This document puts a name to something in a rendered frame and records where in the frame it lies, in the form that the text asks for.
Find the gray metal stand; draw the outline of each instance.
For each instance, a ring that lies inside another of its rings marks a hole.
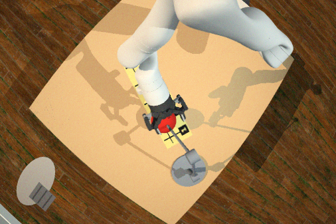
[[[204,179],[207,170],[204,161],[202,161],[195,149],[189,150],[184,145],[169,125],[167,127],[186,151],[185,155],[176,159],[171,168],[173,179],[179,185],[186,187],[200,183]]]

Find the metal rod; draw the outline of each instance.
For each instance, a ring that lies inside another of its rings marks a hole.
[[[182,145],[182,147],[185,149],[186,152],[189,152],[188,148],[186,147],[186,145],[184,143],[182,143],[182,141],[180,140],[180,138],[176,135],[176,133],[171,129],[170,125],[167,125],[167,128],[170,130],[170,132],[173,134],[173,136],[179,141],[179,143]]]

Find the yellow ruler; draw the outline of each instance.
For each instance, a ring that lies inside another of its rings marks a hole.
[[[124,68],[126,71],[126,74],[128,75],[128,78],[131,80],[131,83],[134,88],[137,88],[137,80],[135,79],[135,71],[139,67],[136,68]],[[146,109],[146,114],[151,112],[151,109],[149,108],[147,102],[145,101],[145,98],[143,95],[139,95],[137,93],[137,96],[141,100],[141,103],[143,104],[143,107]],[[176,116],[176,125],[173,129],[174,133],[183,141],[184,139],[187,139],[188,137],[192,136],[192,133],[187,125],[186,122],[182,121],[180,115]],[[175,139],[172,133],[161,133],[161,139],[163,140],[163,143],[169,149],[170,147],[174,146],[175,144],[179,144],[179,142]]]

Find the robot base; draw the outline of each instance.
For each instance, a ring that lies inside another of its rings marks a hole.
[[[204,179],[206,175],[206,166],[203,160],[198,161],[195,164],[195,169],[197,175],[195,177],[192,176],[192,166],[188,162],[188,159],[185,155],[176,159],[171,168],[171,175],[176,183],[179,185],[190,187],[196,185]]]

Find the red sphere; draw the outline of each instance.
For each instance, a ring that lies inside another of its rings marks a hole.
[[[170,116],[166,117],[166,119],[163,119],[157,128],[159,128],[161,133],[168,133],[170,130],[167,128],[167,125],[169,125],[171,129],[174,129],[176,125],[176,116],[174,114],[171,114]]]

